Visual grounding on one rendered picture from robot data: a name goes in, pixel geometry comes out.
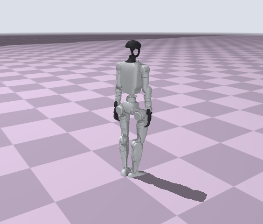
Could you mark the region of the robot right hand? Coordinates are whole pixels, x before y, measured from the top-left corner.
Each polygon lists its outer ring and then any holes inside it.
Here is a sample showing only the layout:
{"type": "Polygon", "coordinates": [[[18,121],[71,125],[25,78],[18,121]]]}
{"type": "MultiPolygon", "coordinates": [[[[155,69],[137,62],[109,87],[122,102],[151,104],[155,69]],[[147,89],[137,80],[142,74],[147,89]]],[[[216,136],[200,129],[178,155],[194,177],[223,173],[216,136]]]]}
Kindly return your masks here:
{"type": "Polygon", "coordinates": [[[151,112],[151,110],[150,109],[147,109],[146,110],[146,114],[148,115],[148,123],[147,123],[147,125],[145,126],[145,127],[148,127],[149,126],[149,124],[150,124],[150,121],[151,121],[151,118],[152,118],[152,116],[151,116],[151,114],[152,114],[152,112],[151,112]]]}

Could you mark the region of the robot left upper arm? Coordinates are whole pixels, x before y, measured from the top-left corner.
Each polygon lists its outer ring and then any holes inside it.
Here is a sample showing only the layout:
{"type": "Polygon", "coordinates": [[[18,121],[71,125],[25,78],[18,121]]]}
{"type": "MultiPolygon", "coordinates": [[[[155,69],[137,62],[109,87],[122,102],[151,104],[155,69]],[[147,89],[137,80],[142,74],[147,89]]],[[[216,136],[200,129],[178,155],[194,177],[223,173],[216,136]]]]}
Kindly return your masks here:
{"type": "Polygon", "coordinates": [[[121,66],[122,62],[118,62],[116,64],[116,69],[117,69],[117,74],[116,74],[116,79],[117,79],[117,83],[116,83],[116,87],[117,88],[122,88],[121,87],[121,78],[120,78],[120,66],[121,66]]]}

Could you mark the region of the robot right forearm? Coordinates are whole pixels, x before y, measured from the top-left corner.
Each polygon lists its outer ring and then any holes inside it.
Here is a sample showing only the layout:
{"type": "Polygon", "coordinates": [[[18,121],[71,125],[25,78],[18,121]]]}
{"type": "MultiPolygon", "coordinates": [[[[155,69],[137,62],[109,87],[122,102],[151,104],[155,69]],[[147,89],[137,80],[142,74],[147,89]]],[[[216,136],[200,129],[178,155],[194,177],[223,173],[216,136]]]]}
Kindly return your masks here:
{"type": "Polygon", "coordinates": [[[145,111],[147,109],[150,109],[152,112],[152,102],[151,102],[151,94],[152,94],[152,88],[151,87],[147,87],[146,89],[146,94],[144,95],[144,99],[145,99],[145,111]]]}

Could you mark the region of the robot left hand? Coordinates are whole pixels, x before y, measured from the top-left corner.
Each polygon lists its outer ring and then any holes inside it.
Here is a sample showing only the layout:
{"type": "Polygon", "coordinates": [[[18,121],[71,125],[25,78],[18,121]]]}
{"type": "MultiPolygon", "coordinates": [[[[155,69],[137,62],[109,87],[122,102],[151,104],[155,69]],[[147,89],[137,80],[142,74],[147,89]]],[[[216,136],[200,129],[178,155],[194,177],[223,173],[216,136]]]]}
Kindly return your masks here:
{"type": "Polygon", "coordinates": [[[118,117],[118,114],[117,114],[117,112],[116,112],[116,107],[117,107],[117,106],[118,106],[118,102],[115,101],[115,102],[114,102],[114,107],[115,107],[115,108],[114,108],[114,119],[120,121],[120,120],[119,120],[119,117],[118,117]]]}

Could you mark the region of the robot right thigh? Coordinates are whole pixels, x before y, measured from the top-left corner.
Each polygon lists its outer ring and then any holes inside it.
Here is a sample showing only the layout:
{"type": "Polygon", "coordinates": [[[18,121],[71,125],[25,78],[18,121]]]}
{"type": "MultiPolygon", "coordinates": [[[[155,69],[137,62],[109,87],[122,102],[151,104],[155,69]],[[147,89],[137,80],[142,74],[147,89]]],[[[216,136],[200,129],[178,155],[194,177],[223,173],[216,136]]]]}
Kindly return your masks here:
{"type": "Polygon", "coordinates": [[[134,149],[134,144],[140,142],[142,145],[145,141],[148,127],[145,127],[148,123],[148,115],[144,109],[139,107],[134,108],[134,118],[137,120],[137,139],[131,141],[131,147],[134,149]]]}

